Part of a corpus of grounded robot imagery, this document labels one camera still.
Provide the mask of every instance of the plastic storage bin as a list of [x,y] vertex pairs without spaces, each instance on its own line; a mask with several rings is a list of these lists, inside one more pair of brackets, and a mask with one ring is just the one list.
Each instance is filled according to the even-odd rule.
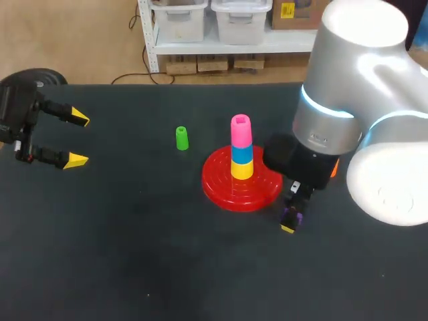
[[203,41],[204,9],[208,0],[174,0],[174,5],[164,1],[162,5],[153,1],[150,4],[163,39],[167,42]]
[[266,13],[272,0],[212,0],[217,14],[220,41],[228,45],[257,45],[263,42]]

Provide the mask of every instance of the pink cup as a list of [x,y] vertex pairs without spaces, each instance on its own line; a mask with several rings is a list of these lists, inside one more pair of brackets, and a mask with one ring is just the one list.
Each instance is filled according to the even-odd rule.
[[246,148],[252,144],[251,121],[247,115],[235,115],[230,122],[230,129],[234,147]]

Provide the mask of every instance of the yellow ring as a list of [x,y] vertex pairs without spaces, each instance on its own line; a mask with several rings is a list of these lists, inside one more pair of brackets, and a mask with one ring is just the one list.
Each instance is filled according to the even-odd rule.
[[254,173],[253,161],[251,160],[251,162],[241,165],[241,164],[235,163],[232,160],[231,166],[230,166],[230,173],[236,179],[240,179],[240,180],[249,179],[251,176],[253,176],[253,173]]

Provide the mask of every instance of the cardboard box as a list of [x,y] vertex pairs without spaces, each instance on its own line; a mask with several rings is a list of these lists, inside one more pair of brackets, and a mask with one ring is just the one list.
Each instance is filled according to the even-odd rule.
[[167,62],[168,75],[191,75],[196,74],[196,56],[182,55],[169,56]]
[[265,67],[265,56],[260,53],[247,53],[235,55],[234,68],[259,70]]
[[229,69],[227,55],[199,55],[198,72],[217,72]]
[[274,0],[272,29],[317,29],[331,0]]

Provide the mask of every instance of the cable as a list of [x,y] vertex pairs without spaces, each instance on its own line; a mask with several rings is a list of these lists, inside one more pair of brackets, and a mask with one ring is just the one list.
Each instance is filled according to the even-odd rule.
[[[152,22],[154,23],[153,17],[154,17],[154,13],[152,12]],[[138,14],[138,4],[136,4],[134,15],[131,17],[131,19],[129,20],[129,23],[128,23],[129,30],[134,29],[134,26],[135,26],[136,21],[137,21],[138,18],[141,18],[141,16]],[[146,70],[149,71],[150,69],[148,68],[148,63],[146,62],[146,60],[144,58],[145,51],[146,51],[146,46],[144,45],[144,48],[142,49],[142,55],[141,55],[142,56],[142,62],[144,64],[144,66],[146,67]],[[130,74],[124,74],[124,75],[116,77],[111,82],[111,84],[114,85],[114,83],[117,82],[119,79],[122,79],[122,78],[125,78],[125,77],[129,77],[129,76],[149,76],[150,80],[153,82],[153,84],[160,85],[160,83],[158,83],[153,78],[153,75],[167,75],[167,73],[166,72],[133,72],[133,73],[130,73]],[[171,77],[171,82],[169,82],[167,85],[174,84],[174,82],[175,82],[175,76],[172,76],[172,75],[168,75],[168,76]]]
[[134,29],[135,23],[137,18],[141,18],[141,16],[138,14],[138,2],[135,6],[135,13],[134,16],[130,19],[129,23],[128,23],[128,28],[130,30]]

